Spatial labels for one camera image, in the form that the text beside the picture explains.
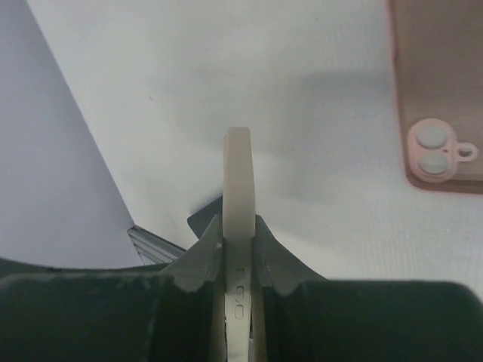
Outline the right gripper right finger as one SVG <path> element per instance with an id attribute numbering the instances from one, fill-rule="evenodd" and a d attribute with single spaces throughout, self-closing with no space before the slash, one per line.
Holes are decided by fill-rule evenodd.
<path id="1" fill-rule="evenodd" d="M 261 218 L 252 250 L 257 361 L 482 359 L 482 303 L 462 284 L 328 280 Z"/>

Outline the pink phone case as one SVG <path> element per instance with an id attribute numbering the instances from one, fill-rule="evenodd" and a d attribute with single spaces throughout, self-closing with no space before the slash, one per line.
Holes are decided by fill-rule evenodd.
<path id="1" fill-rule="evenodd" d="M 482 3 L 388 1 L 395 104 L 408 181 L 482 193 Z"/>

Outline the beige phone with case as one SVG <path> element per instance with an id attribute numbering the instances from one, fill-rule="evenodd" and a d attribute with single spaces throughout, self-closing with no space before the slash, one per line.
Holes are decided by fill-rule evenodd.
<path id="1" fill-rule="evenodd" d="M 224 137 L 222 206 L 228 361 L 249 359 L 255 207 L 251 133 L 247 127 L 231 127 Z"/>

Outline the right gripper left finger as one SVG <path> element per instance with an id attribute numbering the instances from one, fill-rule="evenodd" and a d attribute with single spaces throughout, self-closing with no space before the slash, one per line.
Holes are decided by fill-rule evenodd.
<path id="1" fill-rule="evenodd" d="M 3 259 L 1 359 L 221 361 L 221 218 L 169 264 L 67 269 Z"/>

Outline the blue smartphone black screen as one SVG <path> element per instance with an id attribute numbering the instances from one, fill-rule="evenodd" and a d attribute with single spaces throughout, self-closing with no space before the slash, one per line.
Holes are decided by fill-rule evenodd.
<path id="1" fill-rule="evenodd" d="M 196 211 L 187 219 L 188 226 L 191 228 L 197 239 L 199 239 L 206 231 L 215 216 L 221 216 L 223 213 L 223 197 L 220 196 L 200 210 Z"/>

